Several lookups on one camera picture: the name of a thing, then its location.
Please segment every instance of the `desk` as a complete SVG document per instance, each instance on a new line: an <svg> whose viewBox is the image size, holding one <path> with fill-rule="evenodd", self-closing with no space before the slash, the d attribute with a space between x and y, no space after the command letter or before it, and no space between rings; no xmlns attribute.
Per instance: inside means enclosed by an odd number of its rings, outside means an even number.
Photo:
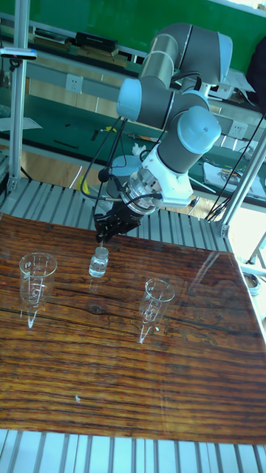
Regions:
<svg viewBox="0 0 266 473"><path fill-rule="evenodd" d="M11 94L9 90L0 89L0 103L10 106ZM96 139L92 141L95 130L104 129L106 126L110 126L114 123L114 118L106 117L105 115L100 115L94 112L88 112L62 103L48 101L32 95L25 95L24 116L31 117L43 126L43 129L23 131L23 144L24 146L29 146L29 148L27 148L28 150L39 153L40 149L42 149L43 153L46 155L71 160L71 162L75 162L76 160L89 162L95 155L105 136L104 132L99 132ZM159 137L161 132L160 130L151 129L147 126L138 125L136 123L127 123L126 133ZM103 151L96 160L97 164L106 164L114 137L115 134L107 140ZM0 140L3 144L8 144L9 132L0 132ZM66 143L66 145L56 143L55 140L61 143ZM147 149L151 147L150 143L147 141L132 140L123 134L123 147L126 154L132 154L134 143L138 143L139 146L145 144ZM120 156L122 154L123 150L119 143L116 155ZM214 146L205 156L209 157L209 159L224 168L226 166L233 167L239 158L239 153ZM189 175L201 183L204 183L201 160L191 168ZM266 192L266 164L262 165L258 175L262 187ZM211 194L196 183L192 183L192 187L195 194L211 199L215 199L221 191L221 189L213 186L212 188L216 193ZM224 197L229 196L229 192L224 193ZM255 205L257 210L266 211L265 201L246 197L244 202L249 205Z"/></svg>
<svg viewBox="0 0 266 473"><path fill-rule="evenodd" d="M265 343L233 254L119 236L95 287L95 232L3 215L0 239L2 428L265 442ZM18 261L35 249L58 269L30 328ZM140 344L153 276L176 296Z"/></svg>

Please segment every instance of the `wooden table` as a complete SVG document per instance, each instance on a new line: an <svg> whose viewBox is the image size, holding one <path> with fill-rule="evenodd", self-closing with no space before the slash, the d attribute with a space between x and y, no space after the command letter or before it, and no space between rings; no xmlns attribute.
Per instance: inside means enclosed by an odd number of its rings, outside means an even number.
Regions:
<svg viewBox="0 0 266 473"><path fill-rule="evenodd" d="M265 343L233 254L117 236L91 280L95 246L93 231L2 215L0 427L265 443ZM30 251L58 260L34 321L19 297ZM153 276L176 296L141 344Z"/></svg>

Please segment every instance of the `green chalkboard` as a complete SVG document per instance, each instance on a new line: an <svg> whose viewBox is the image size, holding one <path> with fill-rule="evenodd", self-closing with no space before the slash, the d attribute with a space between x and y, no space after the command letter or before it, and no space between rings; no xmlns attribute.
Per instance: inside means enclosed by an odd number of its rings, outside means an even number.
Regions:
<svg viewBox="0 0 266 473"><path fill-rule="evenodd" d="M0 11L13 15L15 0L0 0ZM32 0L30 19L65 30L90 31L141 51L148 51L154 34L168 24L191 23L230 36L231 67L243 72L266 35L266 18L209 0Z"/></svg>

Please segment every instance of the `light blue joint cap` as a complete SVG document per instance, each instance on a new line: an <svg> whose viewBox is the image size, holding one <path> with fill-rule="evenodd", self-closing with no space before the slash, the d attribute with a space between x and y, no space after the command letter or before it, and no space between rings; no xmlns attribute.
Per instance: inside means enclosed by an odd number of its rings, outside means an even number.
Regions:
<svg viewBox="0 0 266 473"><path fill-rule="evenodd" d="M220 53L220 79L219 82L223 82L228 74L232 52L233 42L229 36L217 33L219 39L219 53Z"/></svg>
<svg viewBox="0 0 266 473"><path fill-rule="evenodd" d="M117 113L131 121L137 121L142 101L141 83L138 79L127 78L122 83L117 100Z"/></svg>
<svg viewBox="0 0 266 473"><path fill-rule="evenodd" d="M183 146L194 154L209 151L221 135L216 118L201 106L192 106L177 123L177 134Z"/></svg>

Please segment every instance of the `workbench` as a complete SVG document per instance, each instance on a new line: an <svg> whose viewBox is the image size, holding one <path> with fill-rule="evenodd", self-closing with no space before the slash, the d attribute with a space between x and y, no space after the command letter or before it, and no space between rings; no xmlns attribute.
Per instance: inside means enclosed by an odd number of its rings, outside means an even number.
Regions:
<svg viewBox="0 0 266 473"><path fill-rule="evenodd" d="M10 100L10 91L0 89L0 103L10 106ZM42 129L23 131L23 146L27 151L35 152L36 154L41 153L44 156L57 157L58 159L83 164L84 166L92 160L105 138L106 132L101 132L101 129L105 129L106 126L111 126L114 123L114 118L32 95L25 95L24 116L32 118L43 127ZM137 143L139 146L145 144L147 149L150 149L153 145L144 140L129 138L127 133L158 138L161 131L136 123L127 123L125 133L122 135L123 147L126 154L132 154L134 143ZM96 164L105 166L114 138L115 133L106 141L106 145L96 160ZM9 132L0 132L0 142L5 145L9 144ZM123 150L119 143L116 156L121 155L123 155ZM207 157L221 168L231 169L239 159L239 156L239 152L214 146L209 153L204 155L203 159ZM240 166L243 167L247 164L248 162L243 160ZM262 165L258 175L266 192L266 163ZM190 169L189 176L200 183L204 183L203 160L199 160ZM191 184L194 194L212 200L216 199L216 196L221 191L221 189L208 184L208 187L215 191L211 193L196 183ZM231 193L228 191L223 194L224 198L230 195ZM244 205L252 206L252 208L260 211L266 211L266 202L264 200L246 197Z"/></svg>

